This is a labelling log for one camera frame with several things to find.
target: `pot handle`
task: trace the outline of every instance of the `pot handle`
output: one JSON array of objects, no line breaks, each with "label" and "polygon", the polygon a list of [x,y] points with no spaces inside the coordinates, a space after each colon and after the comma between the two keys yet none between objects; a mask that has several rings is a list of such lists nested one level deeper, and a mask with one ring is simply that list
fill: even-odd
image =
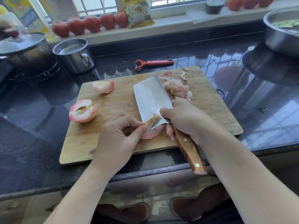
[{"label": "pot handle", "polygon": [[81,57],[81,60],[83,61],[83,63],[85,64],[86,67],[90,66],[90,58],[86,53],[80,53],[79,54]]}]

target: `jar with dark liquid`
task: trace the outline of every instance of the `jar with dark liquid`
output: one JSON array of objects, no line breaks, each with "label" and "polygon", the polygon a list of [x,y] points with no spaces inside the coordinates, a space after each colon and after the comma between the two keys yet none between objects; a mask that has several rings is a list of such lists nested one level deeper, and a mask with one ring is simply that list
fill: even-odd
[{"label": "jar with dark liquid", "polygon": [[219,14],[222,10],[226,0],[207,0],[206,13]]}]

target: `pot lid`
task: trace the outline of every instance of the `pot lid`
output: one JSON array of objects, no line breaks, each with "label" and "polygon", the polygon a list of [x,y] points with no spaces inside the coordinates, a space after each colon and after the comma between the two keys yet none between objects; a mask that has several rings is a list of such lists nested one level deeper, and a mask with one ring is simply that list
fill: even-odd
[{"label": "pot lid", "polygon": [[13,39],[12,37],[6,38],[0,41],[0,55],[12,55],[33,49],[41,44],[44,39],[45,35],[43,33],[20,35],[16,39]]}]

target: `countertop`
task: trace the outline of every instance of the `countertop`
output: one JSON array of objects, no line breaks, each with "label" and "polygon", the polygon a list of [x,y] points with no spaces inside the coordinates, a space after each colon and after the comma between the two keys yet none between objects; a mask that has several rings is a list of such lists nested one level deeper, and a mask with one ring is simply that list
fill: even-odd
[{"label": "countertop", "polygon": [[[59,155],[81,84],[136,74],[137,59],[174,60],[173,66],[142,73],[200,66],[215,89],[227,91],[224,101],[244,129],[238,139],[257,156],[298,150],[298,66],[269,51],[261,43],[263,36],[253,33],[100,56],[87,73],[69,75],[61,67],[41,82],[5,80],[0,85],[0,200],[65,190],[76,182],[88,164],[62,166]],[[111,181],[189,167],[178,148],[136,154]]]}]

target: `knife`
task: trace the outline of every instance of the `knife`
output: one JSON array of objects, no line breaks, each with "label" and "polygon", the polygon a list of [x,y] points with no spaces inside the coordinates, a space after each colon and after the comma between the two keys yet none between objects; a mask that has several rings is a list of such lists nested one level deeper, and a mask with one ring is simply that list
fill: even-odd
[{"label": "knife", "polygon": [[[133,86],[133,88],[142,121],[150,119],[154,113],[160,115],[160,109],[163,107],[173,108],[171,100],[157,76],[137,83]],[[203,159],[193,140],[189,135],[175,128],[169,119],[162,117],[161,120],[159,120],[159,122],[157,122],[149,130],[152,130],[165,123],[170,124],[170,126],[173,128],[173,134],[176,143],[190,164],[193,173],[198,175],[206,175],[207,170],[205,168]]]}]

